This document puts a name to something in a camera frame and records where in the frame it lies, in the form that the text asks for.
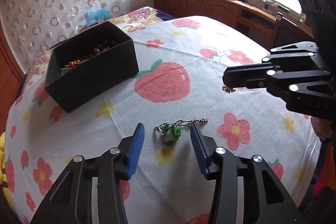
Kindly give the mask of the person's right hand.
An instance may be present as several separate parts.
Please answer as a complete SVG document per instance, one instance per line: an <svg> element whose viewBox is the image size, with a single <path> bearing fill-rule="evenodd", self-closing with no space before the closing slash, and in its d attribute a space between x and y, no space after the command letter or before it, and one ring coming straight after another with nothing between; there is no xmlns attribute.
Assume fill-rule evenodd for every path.
<svg viewBox="0 0 336 224"><path fill-rule="evenodd" d="M333 129L331 128L331 121L327 121L320 118L310 118L312 128L315 134L323 141L331 139L333 135Z"/></svg>

